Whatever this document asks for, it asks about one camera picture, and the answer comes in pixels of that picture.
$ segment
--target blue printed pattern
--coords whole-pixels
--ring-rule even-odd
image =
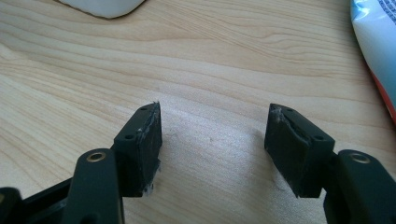
[[[378,0],[379,5],[396,25],[396,0]]]

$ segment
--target red stripe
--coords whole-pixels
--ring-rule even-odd
[[[384,98],[385,104],[387,105],[388,111],[390,113],[390,116],[393,119],[393,123],[396,125],[396,110],[394,105],[392,104],[392,101],[390,100],[389,96],[387,95],[387,92],[385,91],[384,87],[382,86],[381,82],[379,82],[378,78],[376,78],[375,74],[371,72],[373,75],[374,81],[376,85],[379,88],[379,92],[382,95],[382,98]]]

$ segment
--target blue and white package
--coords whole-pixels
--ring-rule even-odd
[[[396,124],[396,0],[351,0],[364,59]]]

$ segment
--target wooden table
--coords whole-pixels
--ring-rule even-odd
[[[0,1],[0,185],[28,197],[110,147],[160,101],[162,171],[126,223],[325,223],[263,148],[287,105],[396,176],[396,134],[354,36],[349,1],[148,0],[115,20],[52,0]]]

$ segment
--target wood grain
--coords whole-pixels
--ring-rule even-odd
[[[160,101],[162,171],[127,223],[324,223],[263,149],[268,105],[295,108],[396,176],[395,127],[341,0],[147,0],[115,20],[0,1],[0,186],[27,197],[110,147]]]

